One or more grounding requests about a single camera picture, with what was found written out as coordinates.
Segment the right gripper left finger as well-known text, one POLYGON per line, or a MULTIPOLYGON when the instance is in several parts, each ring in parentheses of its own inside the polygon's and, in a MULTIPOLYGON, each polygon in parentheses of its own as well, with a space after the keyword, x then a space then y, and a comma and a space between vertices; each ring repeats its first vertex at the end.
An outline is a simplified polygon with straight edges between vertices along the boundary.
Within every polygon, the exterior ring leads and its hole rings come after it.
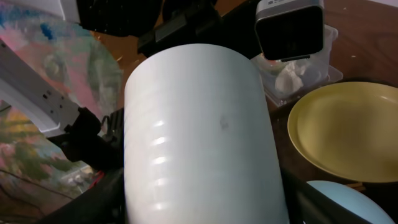
POLYGON ((93 188, 37 222, 37 224, 102 223, 126 223, 122 169, 106 172, 93 188))

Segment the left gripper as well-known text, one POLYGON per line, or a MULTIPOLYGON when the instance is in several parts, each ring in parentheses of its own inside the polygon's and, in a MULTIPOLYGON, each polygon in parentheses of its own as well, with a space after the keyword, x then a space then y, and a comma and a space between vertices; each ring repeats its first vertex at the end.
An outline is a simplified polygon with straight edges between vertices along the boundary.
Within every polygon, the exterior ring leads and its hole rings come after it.
POLYGON ((261 53, 254 30, 257 1, 244 1, 221 16, 216 1, 77 0, 82 28, 138 38, 137 51, 150 57, 185 44, 212 44, 247 58, 261 53))

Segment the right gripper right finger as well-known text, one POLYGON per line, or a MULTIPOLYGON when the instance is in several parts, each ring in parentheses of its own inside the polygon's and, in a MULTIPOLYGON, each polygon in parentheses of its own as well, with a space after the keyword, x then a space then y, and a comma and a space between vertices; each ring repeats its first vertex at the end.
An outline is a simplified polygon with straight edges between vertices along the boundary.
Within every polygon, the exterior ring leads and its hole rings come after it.
POLYGON ((367 220, 338 205, 289 171, 280 171, 291 223, 367 224, 367 220))

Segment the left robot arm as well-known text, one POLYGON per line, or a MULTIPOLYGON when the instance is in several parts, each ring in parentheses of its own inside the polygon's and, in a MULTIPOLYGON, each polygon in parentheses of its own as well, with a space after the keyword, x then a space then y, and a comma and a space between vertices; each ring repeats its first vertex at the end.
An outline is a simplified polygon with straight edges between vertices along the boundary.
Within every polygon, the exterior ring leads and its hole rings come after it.
MULTIPOLYGON (((145 56, 192 43, 221 45, 247 58, 260 52, 254 31, 256 1, 244 1, 223 16, 214 1, 54 0, 17 5, 87 30, 135 36, 138 52, 145 56)), ((1 44, 1 99, 27 115, 68 160, 83 161, 97 170, 123 166, 121 147, 99 136, 99 119, 52 88, 6 44, 1 44)))

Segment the white tissue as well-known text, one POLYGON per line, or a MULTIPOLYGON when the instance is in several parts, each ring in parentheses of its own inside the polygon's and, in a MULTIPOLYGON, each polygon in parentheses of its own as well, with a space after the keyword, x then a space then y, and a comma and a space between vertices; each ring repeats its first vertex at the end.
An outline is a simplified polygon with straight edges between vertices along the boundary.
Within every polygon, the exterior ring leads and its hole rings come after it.
POLYGON ((304 75, 306 64, 297 63, 296 61, 289 62, 278 74, 275 80, 275 89, 285 95, 295 93, 303 87, 301 77, 304 75))

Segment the pale green cup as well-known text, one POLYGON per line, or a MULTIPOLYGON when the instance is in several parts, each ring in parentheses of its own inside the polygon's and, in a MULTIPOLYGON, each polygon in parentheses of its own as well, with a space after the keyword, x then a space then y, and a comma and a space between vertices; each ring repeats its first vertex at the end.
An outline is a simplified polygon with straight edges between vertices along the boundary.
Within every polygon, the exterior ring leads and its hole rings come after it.
POLYGON ((288 223, 257 69, 226 47, 161 51, 124 92, 129 223, 288 223))

